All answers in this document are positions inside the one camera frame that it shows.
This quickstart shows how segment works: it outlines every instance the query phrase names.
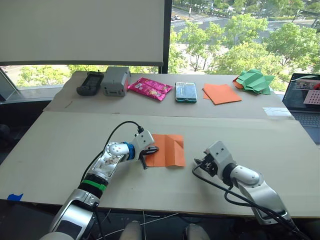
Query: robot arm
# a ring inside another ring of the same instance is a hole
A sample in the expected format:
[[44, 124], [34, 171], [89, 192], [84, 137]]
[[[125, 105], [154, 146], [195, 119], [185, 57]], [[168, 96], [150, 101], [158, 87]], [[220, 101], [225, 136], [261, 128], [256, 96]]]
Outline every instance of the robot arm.
[[[245, 166], [237, 165], [221, 141], [209, 146], [204, 153], [206, 156], [203, 161], [198, 159], [195, 161], [197, 164], [202, 163], [200, 168], [209, 173], [211, 177], [217, 175], [226, 185], [237, 187], [250, 201], [271, 209], [292, 222], [279, 195], [265, 182], [263, 175]], [[261, 225], [278, 223], [255, 207], [252, 207], [252, 211]]]
[[143, 155], [158, 150], [157, 147], [150, 146], [154, 142], [148, 130], [136, 134], [130, 143], [109, 142], [89, 167], [78, 188], [71, 193], [54, 217], [50, 233], [41, 240], [86, 239], [96, 221], [94, 213], [97, 211], [100, 198], [114, 176], [118, 164], [126, 160], [140, 159], [145, 169]]

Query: pink snack bag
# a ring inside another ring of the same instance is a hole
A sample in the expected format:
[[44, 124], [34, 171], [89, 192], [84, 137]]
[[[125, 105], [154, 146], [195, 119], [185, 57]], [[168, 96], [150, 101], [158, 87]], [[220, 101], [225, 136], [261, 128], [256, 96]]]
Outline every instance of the pink snack bag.
[[128, 86], [128, 89], [136, 93], [146, 95], [159, 101], [162, 101], [172, 88], [173, 87], [170, 85], [153, 81], [145, 77], [139, 78], [138, 81]]

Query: window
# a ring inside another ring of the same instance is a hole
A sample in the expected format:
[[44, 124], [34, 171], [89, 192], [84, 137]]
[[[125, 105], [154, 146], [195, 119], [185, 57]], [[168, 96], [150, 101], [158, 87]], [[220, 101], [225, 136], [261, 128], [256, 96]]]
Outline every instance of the window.
[[[62, 87], [75, 71], [105, 72], [106, 65], [14, 65], [1, 66], [12, 83], [20, 90]], [[157, 73], [156, 66], [130, 66], [132, 73]]]
[[285, 92], [292, 73], [320, 72], [318, 1], [173, 0], [171, 16], [169, 73], [258, 69]]

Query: gray battery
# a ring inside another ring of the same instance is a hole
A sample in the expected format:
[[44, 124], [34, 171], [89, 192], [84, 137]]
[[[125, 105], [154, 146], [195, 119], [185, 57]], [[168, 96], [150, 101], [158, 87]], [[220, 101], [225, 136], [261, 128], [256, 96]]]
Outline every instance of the gray battery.
[[125, 96], [130, 76], [128, 66], [109, 66], [101, 82], [103, 94], [113, 97]]

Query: table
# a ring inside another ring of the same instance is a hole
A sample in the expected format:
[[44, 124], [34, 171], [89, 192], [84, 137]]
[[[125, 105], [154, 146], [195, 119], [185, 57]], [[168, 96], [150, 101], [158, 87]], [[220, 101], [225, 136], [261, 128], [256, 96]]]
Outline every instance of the table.
[[[100, 90], [95, 96], [80, 96], [76, 88], [87, 76], [85, 71], [76, 71], [63, 89], [56, 94], [44, 111], [74, 113], [129, 114], [147, 116], [206, 117], [206, 118], [242, 118], [268, 119], [263, 107], [280, 107], [285, 105], [272, 92], [271, 95], [256, 95], [237, 89], [232, 84], [235, 75], [183, 75], [183, 74], [135, 74], [131, 83], [140, 77], [150, 78], [174, 86], [176, 82], [195, 82], [198, 95], [197, 103], [185, 104], [175, 102], [175, 90], [171, 90], [160, 102], [133, 91], [125, 97], [105, 96]], [[228, 84], [242, 98], [242, 101], [214, 105], [211, 100], [203, 99], [202, 88], [205, 83]]]
[[[320, 216], [319, 150], [299, 122], [288, 119], [46, 111], [0, 165], [0, 199], [23, 193], [25, 202], [62, 205], [112, 129], [126, 120], [155, 134], [184, 135], [186, 167], [143, 170], [139, 161], [121, 163], [101, 198], [102, 208], [253, 215], [191, 173], [193, 158], [204, 157], [203, 150], [221, 140], [238, 164], [263, 173], [293, 217]], [[135, 132], [126, 125], [112, 140], [131, 141]]]

